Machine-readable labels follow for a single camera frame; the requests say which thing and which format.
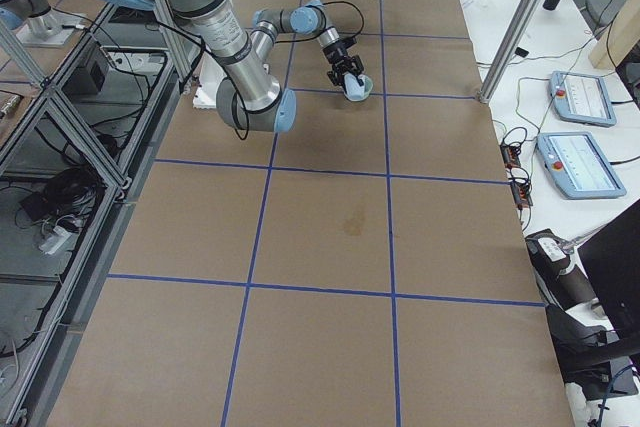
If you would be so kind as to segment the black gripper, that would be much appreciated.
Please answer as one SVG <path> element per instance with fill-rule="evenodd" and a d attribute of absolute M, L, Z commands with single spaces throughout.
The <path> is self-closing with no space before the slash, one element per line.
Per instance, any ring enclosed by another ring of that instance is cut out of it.
<path fill-rule="evenodd" d="M 364 71 L 362 61 L 358 55 L 350 56 L 348 49 L 341 45 L 341 40 L 323 47 L 322 52 L 331 66 L 327 76 L 334 86 L 343 87 L 344 76 L 347 73 L 351 73 L 359 86 L 364 86 L 364 80 L 361 78 Z"/>

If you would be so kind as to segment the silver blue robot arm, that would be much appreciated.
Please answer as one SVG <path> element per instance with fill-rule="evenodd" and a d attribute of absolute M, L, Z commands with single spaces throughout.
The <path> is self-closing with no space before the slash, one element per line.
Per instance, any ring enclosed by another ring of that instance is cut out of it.
<path fill-rule="evenodd" d="M 138 10 L 153 10 L 158 0 L 104 0 Z M 311 0 L 294 9 L 263 9 L 246 32 L 231 0 L 166 0 L 175 16 L 191 23 L 213 60 L 225 73 L 216 93 L 216 109 L 236 131 L 287 132 L 294 124 L 295 93 L 283 87 L 265 67 L 281 34 L 309 35 L 317 40 L 331 68 L 327 76 L 353 102 L 365 100 L 372 81 L 359 56 L 348 50 L 355 37 L 343 38 L 325 3 Z"/>

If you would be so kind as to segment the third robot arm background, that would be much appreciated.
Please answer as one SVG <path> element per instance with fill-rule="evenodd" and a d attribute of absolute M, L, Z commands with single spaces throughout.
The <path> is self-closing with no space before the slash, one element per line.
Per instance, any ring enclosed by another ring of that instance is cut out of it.
<path fill-rule="evenodd" d="M 81 24 L 48 0 L 1 0 L 1 21 L 28 47 L 62 47 Z"/>

